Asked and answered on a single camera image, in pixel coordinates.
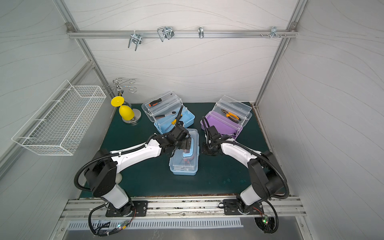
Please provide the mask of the purple clear toolbox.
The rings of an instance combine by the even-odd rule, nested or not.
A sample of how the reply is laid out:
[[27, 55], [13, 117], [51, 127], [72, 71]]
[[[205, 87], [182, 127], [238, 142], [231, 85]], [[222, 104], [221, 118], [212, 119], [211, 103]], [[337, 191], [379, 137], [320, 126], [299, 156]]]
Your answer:
[[229, 96], [223, 96], [205, 118], [221, 135], [236, 139], [252, 117], [252, 107]]

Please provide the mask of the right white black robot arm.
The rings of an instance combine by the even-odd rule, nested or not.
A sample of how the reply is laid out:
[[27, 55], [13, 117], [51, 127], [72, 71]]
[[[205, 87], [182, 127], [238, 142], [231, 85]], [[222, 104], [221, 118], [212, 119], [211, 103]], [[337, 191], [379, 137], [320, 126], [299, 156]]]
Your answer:
[[204, 132], [206, 136], [206, 142], [203, 144], [204, 154], [230, 156], [249, 171], [250, 186], [238, 195], [239, 208], [270, 198], [289, 197], [288, 181], [278, 164], [272, 161], [274, 155], [271, 152], [252, 150], [227, 135], [221, 135], [214, 126], [205, 127]]

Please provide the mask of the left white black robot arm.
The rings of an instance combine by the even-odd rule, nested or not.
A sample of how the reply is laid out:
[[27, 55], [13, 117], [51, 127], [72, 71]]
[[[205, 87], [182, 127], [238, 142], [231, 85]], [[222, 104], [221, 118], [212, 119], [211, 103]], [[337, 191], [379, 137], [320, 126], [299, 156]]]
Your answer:
[[98, 151], [94, 158], [75, 174], [74, 185], [81, 191], [91, 192], [117, 209], [126, 209], [131, 198], [116, 183], [121, 171], [142, 161], [161, 155], [172, 157], [176, 150], [189, 150], [192, 139], [189, 130], [177, 125], [163, 135], [153, 134], [146, 142], [118, 151]]

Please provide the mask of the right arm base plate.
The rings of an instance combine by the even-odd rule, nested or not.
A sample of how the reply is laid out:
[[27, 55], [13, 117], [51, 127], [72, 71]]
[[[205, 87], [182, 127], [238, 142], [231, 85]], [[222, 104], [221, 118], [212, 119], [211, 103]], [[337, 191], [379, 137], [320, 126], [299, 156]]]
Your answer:
[[252, 205], [246, 205], [241, 199], [224, 199], [219, 203], [219, 208], [224, 210], [226, 216], [264, 215], [264, 209], [261, 203], [255, 202]]

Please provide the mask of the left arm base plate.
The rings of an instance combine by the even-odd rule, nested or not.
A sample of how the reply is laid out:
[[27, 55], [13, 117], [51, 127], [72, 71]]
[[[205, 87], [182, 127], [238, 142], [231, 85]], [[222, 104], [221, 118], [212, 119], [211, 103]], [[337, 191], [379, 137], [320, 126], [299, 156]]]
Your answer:
[[145, 217], [147, 214], [148, 203], [148, 201], [129, 201], [119, 209], [109, 203], [106, 217]]

